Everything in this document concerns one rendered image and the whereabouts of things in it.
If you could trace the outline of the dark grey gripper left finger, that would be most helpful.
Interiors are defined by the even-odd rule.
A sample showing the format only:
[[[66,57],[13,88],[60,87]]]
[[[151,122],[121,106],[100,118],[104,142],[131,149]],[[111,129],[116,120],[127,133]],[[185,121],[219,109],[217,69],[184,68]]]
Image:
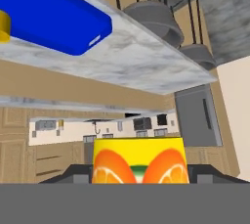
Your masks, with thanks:
[[[63,174],[41,181],[41,184],[91,184],[92,174],[92,164],[72,164]]]

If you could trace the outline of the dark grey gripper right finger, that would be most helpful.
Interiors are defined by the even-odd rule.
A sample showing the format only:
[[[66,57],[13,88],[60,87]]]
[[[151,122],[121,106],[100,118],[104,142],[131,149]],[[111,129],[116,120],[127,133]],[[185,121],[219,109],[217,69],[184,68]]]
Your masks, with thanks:
[[[187,171],[191,184],[248,184],[248,181],[220,172],[211,164],[189,164]]]

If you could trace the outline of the yellow orange-print cup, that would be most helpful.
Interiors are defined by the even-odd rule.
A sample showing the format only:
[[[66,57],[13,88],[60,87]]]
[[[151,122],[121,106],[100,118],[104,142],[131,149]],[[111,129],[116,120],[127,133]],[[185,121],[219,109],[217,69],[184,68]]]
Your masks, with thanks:
[[[181,137],[97,139],[93,184],[188,184]]]

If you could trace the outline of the blue tray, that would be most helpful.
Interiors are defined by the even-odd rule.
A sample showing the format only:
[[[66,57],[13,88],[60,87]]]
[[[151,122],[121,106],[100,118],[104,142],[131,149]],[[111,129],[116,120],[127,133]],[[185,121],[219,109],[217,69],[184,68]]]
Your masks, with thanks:
[[[11,18],[11,38],[72,56],[112,33],[111,17],[85,0],[0,0],[0,10]]]

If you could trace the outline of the yellow mug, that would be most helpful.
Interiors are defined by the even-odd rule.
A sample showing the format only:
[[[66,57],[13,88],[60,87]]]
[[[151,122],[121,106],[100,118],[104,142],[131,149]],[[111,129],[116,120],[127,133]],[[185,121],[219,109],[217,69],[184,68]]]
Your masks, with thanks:
[[[0,10],[0,43],[7,43],[11,38],[11,18]]]

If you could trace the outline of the black tap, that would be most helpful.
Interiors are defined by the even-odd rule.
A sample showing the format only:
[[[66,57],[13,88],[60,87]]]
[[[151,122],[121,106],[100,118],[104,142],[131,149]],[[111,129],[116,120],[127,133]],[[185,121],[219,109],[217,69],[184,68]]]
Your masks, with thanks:
[[[97,128],[97,122],[93,121],[92,123],[94,125],[94,130],[95,130],[96,135],[99,135],[101,133],[101,130]]]

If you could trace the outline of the grey fridge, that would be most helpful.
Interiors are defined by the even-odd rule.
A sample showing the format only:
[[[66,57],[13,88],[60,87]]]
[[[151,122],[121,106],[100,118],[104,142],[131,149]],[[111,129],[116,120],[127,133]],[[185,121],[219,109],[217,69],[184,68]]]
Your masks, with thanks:
[[[209,85],[175,93],[181,136],[186,147],[223,145]]]

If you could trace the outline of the grey toaster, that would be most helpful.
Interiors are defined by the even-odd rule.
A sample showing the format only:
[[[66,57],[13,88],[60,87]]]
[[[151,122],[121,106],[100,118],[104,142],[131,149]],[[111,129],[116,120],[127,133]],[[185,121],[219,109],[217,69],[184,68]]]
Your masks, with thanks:
[[[55,120],[38,120],[35,122],[36,131],[54,130],[57,122]]]

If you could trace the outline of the wooden cupboard run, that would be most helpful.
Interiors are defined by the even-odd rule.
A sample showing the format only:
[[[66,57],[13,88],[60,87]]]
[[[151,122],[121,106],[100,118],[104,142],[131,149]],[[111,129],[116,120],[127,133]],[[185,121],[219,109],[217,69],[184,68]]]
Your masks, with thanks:
[[[0,183],[38,183],[87,161],[81,141],[28,146],[28,122],[35,116],[73,116],[75,112],[0,108]]]

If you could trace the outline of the small black appliance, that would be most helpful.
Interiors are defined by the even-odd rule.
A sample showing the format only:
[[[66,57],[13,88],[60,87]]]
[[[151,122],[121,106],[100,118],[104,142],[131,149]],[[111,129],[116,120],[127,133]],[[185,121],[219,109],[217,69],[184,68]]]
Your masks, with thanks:
[[[158,125],[166,125],[167,124],[167,115],[166,114],[159,114],[157,116],[157,124]]]

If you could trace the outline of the grey bar stool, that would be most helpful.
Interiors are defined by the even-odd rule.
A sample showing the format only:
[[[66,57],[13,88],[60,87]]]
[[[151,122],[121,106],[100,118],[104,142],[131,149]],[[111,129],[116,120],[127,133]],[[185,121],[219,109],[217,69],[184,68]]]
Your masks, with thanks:
[[[173,46],[206,70],[214,69],[215,59],[203,35],[204,19],[199,0],[179,0],[170,9],[177,24]]]
[[[175,48],[184,42],[184,34],[175,20],[173,8],[168,0],[136,0],[135,3],[122,8],[120,0],[116,1],[118,10],[139,22],[154,34]]]

